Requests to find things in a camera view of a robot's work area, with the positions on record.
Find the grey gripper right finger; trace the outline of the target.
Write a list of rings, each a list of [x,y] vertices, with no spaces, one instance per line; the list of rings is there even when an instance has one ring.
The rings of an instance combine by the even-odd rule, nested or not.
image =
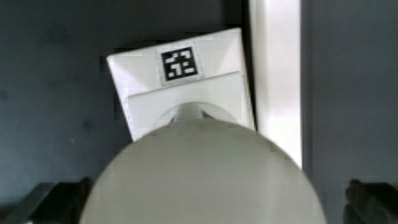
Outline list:
[[[398,188],[388,182],[350,180],[343,224],[398,224]]]

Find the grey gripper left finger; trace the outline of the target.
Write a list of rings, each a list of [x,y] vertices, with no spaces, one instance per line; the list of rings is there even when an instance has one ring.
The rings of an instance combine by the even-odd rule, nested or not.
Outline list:
[[[93,180],[39,183],[0,224],[78,224]]]

